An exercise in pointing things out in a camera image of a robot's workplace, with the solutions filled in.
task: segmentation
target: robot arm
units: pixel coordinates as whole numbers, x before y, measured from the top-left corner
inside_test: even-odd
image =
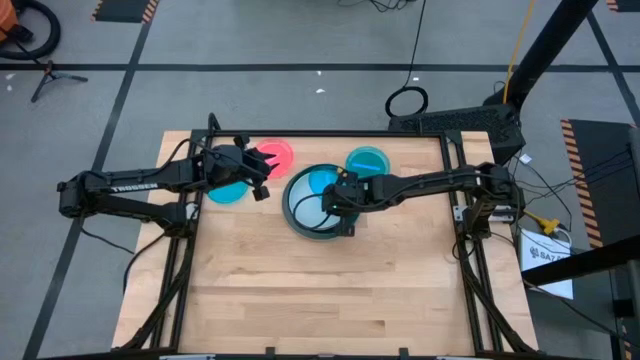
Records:
[[[346,219],[356,213],[383,211],[409,198],[455,191],[476,198],[473,207],[464,210],[459,224],[465,233],[480,238],[490,235],[489,217],[497,205],[510,206],[518,214],[524,209],[522,190],[513,184],[507,169],[483,163],[410,177],[375,175],[363,179],[341,169],[336,184],[323,191],[322,210]],[[341,221],[338,234],[353,236],[353,225]]]
[[[178,147],[189,142],[183,140]],[[58,184],[59,211],[68,218],[88,217],[98,213],[154,221],[168,236],[186,236],[189,231],[187,210],[179,203],[165,205],[126,199],[113,194],[164,189],[174,193],[209,191],[238,181],[254,187],[256,201],[269,197],[263,182],[277,166],[273,157],[255,148],[246,149],[247,137],[234,139],[235,145],[219,145],[184,160],[168,161],[155,169],[117,172],[84,171]]]

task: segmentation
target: tripod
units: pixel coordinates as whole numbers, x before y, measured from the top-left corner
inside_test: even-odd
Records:
[[[40,80],[40,83],[38,84],[38,87],[36,88],[36,91],[33,93],[33,96],[31,97],[31,102],[35,103],[36,101],[38,101],[38,97],[40,96],[40,92],[42,91],[42,88],[48,84],[51,83],[55,80],[58,79],[71,79],[71,80],[76,80],[76,81],[80,81],[80,82],[87,82],[89,81],[89,79],[82,77],[82,76],[75,76],[75,75],[70,75],[70,74],[65,74],[65,73],[61,73],[59,71],[55,71],[54,68],[54,64],[52,60],[49,60],[47,62],[47,64],[43,64],[40,61],[38,61],[38,59],[36,59],[35,56],[33,56],[33,54],[31,54],[29,52],[29,50],[25,49],[24,46],[22,46],[22,44],[20,44],[20,41],[14,36],[14,34],[11,33],[11,30],[6,31],[5,29],[3,29],[0,26],[0,31],[2,31],[2,33],[4,33],[4,35],[7,37],[8,40],[13,41],[14,44],[16,44],[16,46],[20,49],[20,51],[22,51],[23,53],[25,53],[30,59],[31,61],[33,61],[34,63],[38,64],[38,65],[42,65],[44,66],[44,75],[42,76],[42,79]]]

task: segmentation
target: pink plate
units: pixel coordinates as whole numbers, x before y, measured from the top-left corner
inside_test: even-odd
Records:
[[[267,164],[279,163],[278,167],[271,171],[269,179],[278,179],[287,174],[293,164],[293,149],[289,143],[281,139],[265,139],[256,145],[260,152],[273,154],[275,157],[268,159]]]

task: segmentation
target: wooden table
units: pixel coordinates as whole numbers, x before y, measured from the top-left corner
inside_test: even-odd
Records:
[[[187,137],[186,131],[166,132],[158,164]],[[295,153],[290,175],[312,164],[343,164],[350,151],[363,145],[383,150],[396,175],[443,169],[438,139],[286,140]],[[469,164],[492,161],[485,133],[463,133],[463,141]],[[214,143],[231,139],[215,138]],[[275,346],[280,354],[396,355],[400,347],[412,355],[473,354],[460,266],[451,255],[455,235],[446,194],[362,214],[354,238],[321,243],[286,224],[281,196],[287,181],[268,181],[271,198],[262,202],[251,194],[231,206],[205,198],[180,352],[264,354],[265,347]],[[176,199],[164,191],[149,196],[154,203]],[[510,237],[507,225],[492,224],[492,231]],[[143,224],[138,249],[160,233],[158,226]],[[129,340],[156,304],[168,244],[165,240],[151,248],[133,266],[114,346]],[[537,347],[513,247],[497,237],[484,246],[496,305]],[[478,309],[490,349],[479,302]]]

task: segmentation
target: blue plate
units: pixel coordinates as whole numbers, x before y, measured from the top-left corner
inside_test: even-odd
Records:
[[[359,147],[347,157],[347,170],[357,172],[360,178],[388,174],[390,169],[387,155],[372,146]]]
[[[329,184],[335,184],[338,173],[335,169],[319,169],[309,174],[309,186],[314,194],[320,194]]]
[[[242,199],[248,189],[249,185],[238,181],[231,185],[209,191],[209,199],[218,204],[233,204]]]

